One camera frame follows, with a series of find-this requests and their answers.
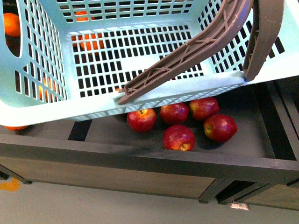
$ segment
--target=drawer front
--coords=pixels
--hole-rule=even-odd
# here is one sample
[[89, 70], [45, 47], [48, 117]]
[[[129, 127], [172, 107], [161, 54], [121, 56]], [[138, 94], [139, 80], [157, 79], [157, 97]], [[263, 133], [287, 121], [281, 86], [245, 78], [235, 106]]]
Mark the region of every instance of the drawer front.
[[0, 164], [26, 180], [90, 188], [163, 195], [198, 197], [215, 180], [208, 177], [153, 173], [60, 162], [0, 157]]
[[279, 184], [242, 201], [242, 203], [299, 210], [299, 189]]

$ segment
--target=plastic basket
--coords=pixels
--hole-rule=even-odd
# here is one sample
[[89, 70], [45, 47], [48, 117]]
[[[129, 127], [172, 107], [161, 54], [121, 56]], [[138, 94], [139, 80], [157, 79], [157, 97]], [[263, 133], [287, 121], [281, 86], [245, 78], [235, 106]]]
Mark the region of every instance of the plastic basket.
[[[0, 124], [95, 119], [299, 74], [299, 4], [287, 0], [278, 38], [253, 81], [246, 82], [242, 72], [251, 12], [224, 49], [134, 101], [119, 105], [124, 94], [116, 89], [201, 33], [217, 15], [221, 2], [17, 0], [22, 28], [20, 56], [14, 56], [5, 41], [0, 42]], [[78, 11], [86, 14], [75, 15]], [[96, 34], [92, 41], [96, 40], [98, 50], [86, 50], [91, 34]], [[5, 39], [3, 29], [0, 38]]]

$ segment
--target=red apple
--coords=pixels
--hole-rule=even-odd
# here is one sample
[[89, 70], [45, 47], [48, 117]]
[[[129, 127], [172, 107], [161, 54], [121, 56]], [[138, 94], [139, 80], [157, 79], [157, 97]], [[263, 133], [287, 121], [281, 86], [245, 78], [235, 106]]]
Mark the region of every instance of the red apple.
[[160, 117], [168, 125], [180, 125], [187, 120], [189, 107], [184, 103], [162, 106]]
[[204, 129], [209, 139], [219, 143], [230, 140], [238, 131], [235, 120], [224, 114], [215, 114], [209, 117], [204, 123]]
[[163, 134], [163, 146], [165, 149], [192, 151], [194, 145], [194, 134], [184, 125], [171, 126]]
[[197, 121], [205, 121], [219, 112], [218, 101], [214, 97], [192, 100], [189, 106], [192, 117]]
[[134, 131], [140, 133], [148, 132], [156, 123], [156, 113], [153, 109], [129, 112], [127, 121]]

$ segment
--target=gray floor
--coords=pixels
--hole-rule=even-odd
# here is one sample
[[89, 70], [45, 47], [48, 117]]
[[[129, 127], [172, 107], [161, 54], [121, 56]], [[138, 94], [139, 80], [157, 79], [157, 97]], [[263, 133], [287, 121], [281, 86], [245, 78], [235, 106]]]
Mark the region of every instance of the gray floor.
[[0, 208], [0, 224], [299, 224], [299, 212], [291, 210], [234, 210], [216, 201], [199, 204], [48, 183], [0, 190]]

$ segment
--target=brown plastic handle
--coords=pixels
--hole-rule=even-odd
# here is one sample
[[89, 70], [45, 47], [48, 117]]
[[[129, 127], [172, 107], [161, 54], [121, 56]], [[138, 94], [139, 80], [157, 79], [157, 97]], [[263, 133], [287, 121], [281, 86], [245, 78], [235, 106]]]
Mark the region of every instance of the brown plastic handle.
[[[263, 28], [261, 27], [263, 23], [261, 23], [260, 20], [264, 20], [267, 13], [263, 11], [262, 17], [256, 14], [259, 13], [259, 2], [262, 3], [262, 8], [265, 10], [264, 7], [267, 0], [256, 0], [255, 4], [253, 4], [253, 1], [254, 0], [223, 0], [218, 14], [205, 30], [128, 82], [124, 88], [120, 90], [120, 92], [125, 93], [125, 96], [120, 98], [118, 103], [123, 105], [142, 96], [223, 49], [241, 30], [253, 5], [255, 8], [257, 6], [257, 10], [254, 10], [254, 25], [256, 25], [256, 21], [259, 21], [258, 26], [256, 25], [255, 27]], [[275, 7], [273, 7], [273, 10], [270, 10], [270, 12], [274, 13], [275, 11]], [[252, 29], [252, 33], [254, 32], [256, 34], [257, 30], [258, 29]], [[252, 35], [250, 35], [249, 43], [252, 52], [255, 52], [255, 44], [257, 42]], [[257, 75], [260, 70], [254, 70], [256, 58], [259, 57], [253, 53], [246, 58], [249, 63], [248, 66], [245, 67], [245, 74], [249, 74], [250, 77], [254, 78], [254, 75]]]
[[246, 81], [253, 80], [279, 34], [284, 14], [284, 0], [255, 0], [253, 25], [243, 64]]

